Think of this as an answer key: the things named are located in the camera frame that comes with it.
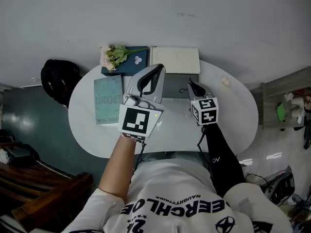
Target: teal book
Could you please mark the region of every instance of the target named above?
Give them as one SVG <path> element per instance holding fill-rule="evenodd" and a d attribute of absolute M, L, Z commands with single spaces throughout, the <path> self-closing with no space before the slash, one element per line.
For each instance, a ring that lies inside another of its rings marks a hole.
<path fill-rule="evenodd" d="M 94 80 L 96 124 L 118 123 L 122 104 L 121 75 Z"/>

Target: circular star logo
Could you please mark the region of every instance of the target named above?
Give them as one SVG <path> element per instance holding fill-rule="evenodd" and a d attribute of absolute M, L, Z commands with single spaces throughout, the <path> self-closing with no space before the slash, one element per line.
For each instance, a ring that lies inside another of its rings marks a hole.
<path fill-rule="evenodd" d="M 227 216 L 223 218 L 222 220 L 220 220 L 217 224 L 215 224 L 216 230 L 219 233 L 229 233 L 232 230 L 234 225 L 235 225 L 235 220 L 231 216 Z"/>

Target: wooden chair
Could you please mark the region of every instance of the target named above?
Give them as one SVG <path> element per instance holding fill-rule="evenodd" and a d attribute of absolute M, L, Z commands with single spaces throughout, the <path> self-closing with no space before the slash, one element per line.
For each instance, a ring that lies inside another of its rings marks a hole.
<path fill-rule="evenodd" d="M 62 231 L 83 209 L 92 184 L 90 173 L 67 178 L 41 164 L 18 169 L 0 163 L 1 204 L 6 209 L 2 209 L 2 214 L 12 210 L 13 217 L 27 232 L 39 226 Z"/>

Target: gray wall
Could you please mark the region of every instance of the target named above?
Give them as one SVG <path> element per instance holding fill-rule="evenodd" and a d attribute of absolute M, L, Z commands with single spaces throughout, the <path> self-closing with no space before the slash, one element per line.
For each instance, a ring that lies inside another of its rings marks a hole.
<path fill-rule="evenodd" d="M 0 0 L 0 83 L 49 58 L 92 69 L 107 43 L 198 47 L 249 88 L 311 63 L 311 0 Z"/>

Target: oval table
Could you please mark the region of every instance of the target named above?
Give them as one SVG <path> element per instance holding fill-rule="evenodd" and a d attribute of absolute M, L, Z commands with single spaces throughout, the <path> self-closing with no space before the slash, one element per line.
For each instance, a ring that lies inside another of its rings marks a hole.
<path fill-rule="evenodd" d="M 219 103 L 219 122 L 224 137 L 235 154 L 246 150 L 257 132 L 258 110 L 249 90 L 237 79 L 220 68 L 200 61 L 199 82 L 209 86 Z M 101 66 L 88 72 L 77 84 L 69 103 L 69 124 L 79 145 L 88 153 L 109 158 L 120 133 L 117 126 L 96 125 L 94 80 L 104 78 Z M 221 79 L 230 80 L 229 87 Z M 131 77 L 123 78 L 123 89 Z M 198 151 L 201 127 L 192 118 L 188 99 L 162 99 L 164 113 L 150 138 L 144 153 L 161 151 Z M 208 152 L 205 140 L 202 151 Z M 140 153 L 137 144 L 135 154 Z"/>

